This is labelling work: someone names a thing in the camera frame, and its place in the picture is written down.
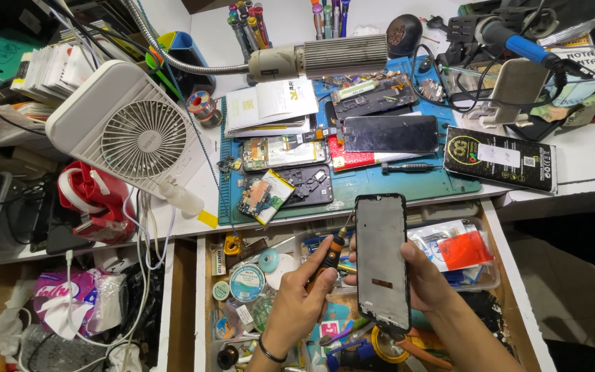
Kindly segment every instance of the precision screwdriver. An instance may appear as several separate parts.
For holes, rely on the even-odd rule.
[[[341,256],[341,250],[343,249],[343,245],[346,243],[345,237],[346,233],[348,232],[346,226],[348,226],[348,223],[351,221],[352,213],[354,211],[355,208],[352,209],[351,214],[348,216],[346,224],[343,225],[343,227],[339,230],[339,233],[335,235],[334,239],[332,239],[332,244],[330,244],[330,248],[327,250],[327,255],[323,259],[323,262],[320,266],[318,266],[316,272],[309,278],[309,281],[305,286],[307,293],[311,292],[314,284],[316,283],[316,279],[318,279],[318,277],[321,276],[323,271],[327,270],[328,267],[334,267],[335,269],[338,267],[339,257]]]
[[[389,165],[389,163],[383,163],[380,167],[382,173],[387,174],[390,172],[429,172],[440,166],[429,163],[405,163],[401,165]]]

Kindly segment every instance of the black battery package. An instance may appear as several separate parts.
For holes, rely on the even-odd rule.
[[[557,193],[555,146],[449,126],[444,169]]]

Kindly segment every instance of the desk fan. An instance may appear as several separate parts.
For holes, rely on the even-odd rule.
[[[161,199],[158,184],[186,185],[206,159],[186,112],[142,69],[118,60],[97,69],[45,131],[60,151]]]

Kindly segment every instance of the glue bottle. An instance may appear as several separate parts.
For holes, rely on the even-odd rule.
[[[196,216],[203,210],[203,199],[183,186],[169,182],[160,184],[160,195],[167,198],[167,202],[180,209],[187,216]]]

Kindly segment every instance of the black bracelet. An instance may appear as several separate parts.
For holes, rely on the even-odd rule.
[[[286,356],[284,357],[284,359],[279,359],[277,357],[272,356],[272,354],[270,354],[268,352],[268,350],[265,350],[265,347],[263,346],[263,343],[260,341],[260,339],[263,338],[263,335],[261,335],[259,337],[259,349],[260,351],[263,351],[263,354],[265,354],[265,356],[268,357],[269,360],[274,361],[275,363],[284,363],[286,361],[286,358],[288,358],[288,354],[286,354]]]

